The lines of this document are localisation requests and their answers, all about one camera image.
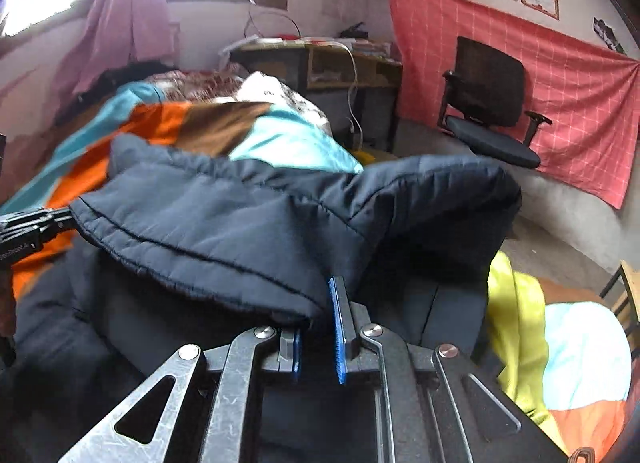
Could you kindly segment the dark navy padded jacket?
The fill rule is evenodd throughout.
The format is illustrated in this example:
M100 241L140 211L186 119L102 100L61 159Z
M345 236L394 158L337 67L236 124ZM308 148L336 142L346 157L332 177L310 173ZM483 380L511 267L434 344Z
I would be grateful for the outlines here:
M489 266L521 206L500 164L413 156L358 174L114 140L72 247L17 305L1 457L54 462L180 346L303 331L297 385L266 394L264 462L371 462L373 403L338 387L329 282L405 337L472 348Z

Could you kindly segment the colourful striped bed blanket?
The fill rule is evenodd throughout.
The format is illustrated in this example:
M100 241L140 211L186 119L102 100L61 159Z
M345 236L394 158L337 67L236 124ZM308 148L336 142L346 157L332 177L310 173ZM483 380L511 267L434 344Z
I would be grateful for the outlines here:
M105 186L111 146L124 134L150 145L275 168L358 174L366 168L286 103L115 100L6 149L1 202L9 212L61 207ZM68 232L13 272L17 301L73 244ZM620 321L600 298L515 271L498 249L489 266L485 314L475 343L481 365L564 451L589 447L603 459L622 437L638 397Z

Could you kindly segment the pink curtain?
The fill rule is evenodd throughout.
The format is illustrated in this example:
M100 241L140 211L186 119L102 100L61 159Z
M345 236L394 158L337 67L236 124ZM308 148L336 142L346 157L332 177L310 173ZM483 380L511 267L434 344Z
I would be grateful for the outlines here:
M108 70L166 59L174 51L167 0L94 0L84 31L56 70L51 93L64 105Z

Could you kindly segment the wooden chair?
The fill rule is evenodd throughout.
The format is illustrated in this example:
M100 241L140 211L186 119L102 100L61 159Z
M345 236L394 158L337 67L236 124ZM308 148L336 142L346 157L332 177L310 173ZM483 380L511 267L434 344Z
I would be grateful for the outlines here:
M631 360L634 361L639 358L639 271L631 267L628 261L620 261L620 265L599 296L602 299L607 298L615 287L622 287L622 290L611 310L623 325Z

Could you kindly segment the wooden desk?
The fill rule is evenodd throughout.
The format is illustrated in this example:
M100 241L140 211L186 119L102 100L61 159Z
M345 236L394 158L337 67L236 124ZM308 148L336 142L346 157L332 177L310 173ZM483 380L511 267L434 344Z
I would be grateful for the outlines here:
M267 39L232 50L230 61L247 72L273 76L312 102L346 148L363 143L393 151L399 123L399 62L352 51L335 40Z

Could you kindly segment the black office chair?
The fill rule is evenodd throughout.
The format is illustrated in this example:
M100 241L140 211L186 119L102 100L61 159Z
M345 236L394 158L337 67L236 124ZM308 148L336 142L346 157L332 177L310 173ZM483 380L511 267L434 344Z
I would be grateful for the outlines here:
M526 111L525 68L517 59L479 41L459 36L456 63L442 73L437 126L476 155L534 170L541 165L530 145L552 120Z

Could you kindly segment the red checked wall cloth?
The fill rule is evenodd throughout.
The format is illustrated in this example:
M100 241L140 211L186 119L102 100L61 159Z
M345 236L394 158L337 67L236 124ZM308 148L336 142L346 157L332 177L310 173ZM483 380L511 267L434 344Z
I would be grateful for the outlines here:
M639 63L469 0L390 0L401 56L398 114L437 123L458 37L519 60L526 108L551 119L533 139L540 171L621 208L639 132Z

